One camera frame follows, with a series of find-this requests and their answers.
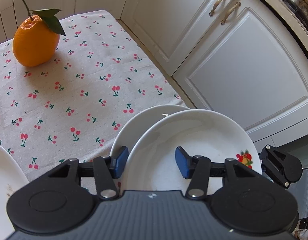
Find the white plate with fruit print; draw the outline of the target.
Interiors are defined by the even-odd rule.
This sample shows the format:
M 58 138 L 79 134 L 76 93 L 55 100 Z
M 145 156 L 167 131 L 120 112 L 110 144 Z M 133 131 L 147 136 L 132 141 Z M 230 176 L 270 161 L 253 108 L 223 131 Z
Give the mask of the white plate with fruit print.
M 111 148 L 110 156 L 117 154 L 123 146 L 126 146 L 129 153 L 131 153 L 137 141 L 154 124 L 169 115 L 188 109 L 186 106 L 179 105 L 158 105 L 136 114 L 117 135 Z

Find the white shallow dish fruit print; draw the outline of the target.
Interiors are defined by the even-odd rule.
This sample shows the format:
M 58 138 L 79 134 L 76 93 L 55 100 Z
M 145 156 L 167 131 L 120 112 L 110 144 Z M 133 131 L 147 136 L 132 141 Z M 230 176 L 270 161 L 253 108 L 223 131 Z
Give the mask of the white shallow dish fruit print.
M 121 191 L 185 192 L 190 180 L 183 178 L 175 161 L 178 146 L 190 156 L 201 155 L 214 163 L 234 158 L 262 172 L 254 143 L 241 126 L 221 113 L 190 109 L 160 120 L 140 137 L 127 159 Z

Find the large white dish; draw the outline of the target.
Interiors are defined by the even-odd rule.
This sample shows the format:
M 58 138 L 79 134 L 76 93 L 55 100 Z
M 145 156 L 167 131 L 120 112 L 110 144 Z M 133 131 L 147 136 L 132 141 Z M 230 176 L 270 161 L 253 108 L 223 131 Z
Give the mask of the large white dish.
M 14 232 L 6 211 L 9 198 L 29 183 L 27 177 L 13 159 L 0 145 L 0 239 L 6 239 Z

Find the white kitchen cabinets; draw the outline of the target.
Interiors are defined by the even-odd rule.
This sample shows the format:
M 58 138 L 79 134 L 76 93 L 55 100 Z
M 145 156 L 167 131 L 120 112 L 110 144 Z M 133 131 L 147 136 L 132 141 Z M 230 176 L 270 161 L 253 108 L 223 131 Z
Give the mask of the white kitchen cabinets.
M 28 18 L 0 0 L 0 44 Z M 25 0 L 70 16 L 105 10 L 191 102 L 234 120 L 252 141 L 280 146 L 308 135 L 308 33 L 289 9 L 262 0 Z

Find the cherry print tablecloth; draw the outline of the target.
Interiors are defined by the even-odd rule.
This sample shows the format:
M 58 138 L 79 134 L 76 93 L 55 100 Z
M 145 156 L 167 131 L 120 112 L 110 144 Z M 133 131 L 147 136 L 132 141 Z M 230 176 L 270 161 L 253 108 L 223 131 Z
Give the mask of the cherry print tablecloth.
M 183 105 L 129 33 L 107 11 L 61 21 L 52 59 L 20 65 L 12 41 L 0 44 L 0 145 L 28 180 L 69 158 L 108 155 L 135 115 L 157 105 Z

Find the orange with green leaf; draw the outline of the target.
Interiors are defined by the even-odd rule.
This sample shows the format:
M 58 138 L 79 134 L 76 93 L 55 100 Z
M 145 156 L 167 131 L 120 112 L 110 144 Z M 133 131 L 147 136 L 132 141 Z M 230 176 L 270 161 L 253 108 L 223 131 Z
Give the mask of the orange with green leaf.
M 28 18 L 15 32 L 12 50 L 16 60 L 25 67 L 36 67 L 48 62 L 55 54 L 60 37 L 66 36 L 56 14 L 60 9 L 31 10 L 22 1 Z

